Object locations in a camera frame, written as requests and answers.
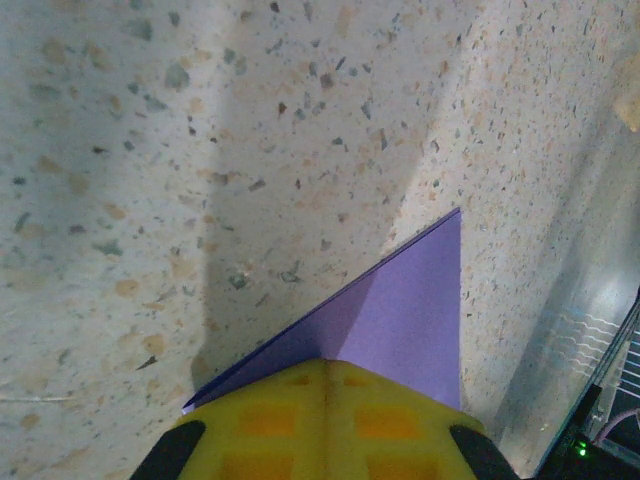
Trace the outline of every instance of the black rubber part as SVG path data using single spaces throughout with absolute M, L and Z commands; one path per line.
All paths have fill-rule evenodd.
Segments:
M 520 480 L 487 437 L 462 425 L 454 425 L 449 431 L 478 480 Z
M 133 472 L 131 480 L 178 480 L 205 429 L 203 422 L 194 420 L 166 432 Z

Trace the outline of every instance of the yellow object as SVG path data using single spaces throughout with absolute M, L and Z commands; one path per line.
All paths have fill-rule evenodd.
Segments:
M 472 480 L 449 433 L 480 423 L 340 361 L 311 360 L 182 417 L 206 430 L 180 480 Z

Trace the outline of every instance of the folded purple paper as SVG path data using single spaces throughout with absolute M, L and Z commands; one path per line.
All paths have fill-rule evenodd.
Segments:
M 460 406 L 460 211 L 200 389 L 185 413 L 312 358 L 346 360 Z

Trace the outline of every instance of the speckled floor surface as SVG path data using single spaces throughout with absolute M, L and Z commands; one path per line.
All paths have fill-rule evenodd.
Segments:
M 463 405 L 535 468 L 639 281 L 637 2 L 0 5 L 1 478 L 127 478 L 457 206 Z

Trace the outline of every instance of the cable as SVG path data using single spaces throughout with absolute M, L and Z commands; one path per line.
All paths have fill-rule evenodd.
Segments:
M 613 430 L 614 428 L 616 428 L 616 426 L 622 422 L 625 418 L 629 418 L 629 417 L 633 417 L 636 416 L 636 420 L 638 422 L 638 427 L 640 427 L 640 408 L 633 408 L 631 410 L 625 410 L 622 413 L 619 413 L 618 415 L 616 415 L 615 417 L 613 417 L 612 419 L 610 419 L 607 423 L 605 423 L 603 425 L 603 427 L 600 429 L 600 431 L 596 434 L 596 438 L 594 439 L 593 443 L 598 446 L 601 447 L 602 446 L 602 442 L 604 441 L 605 438 L 607 438 L 607 435 L 609 435 L 609 433 L 611 433 L 611 430 Z

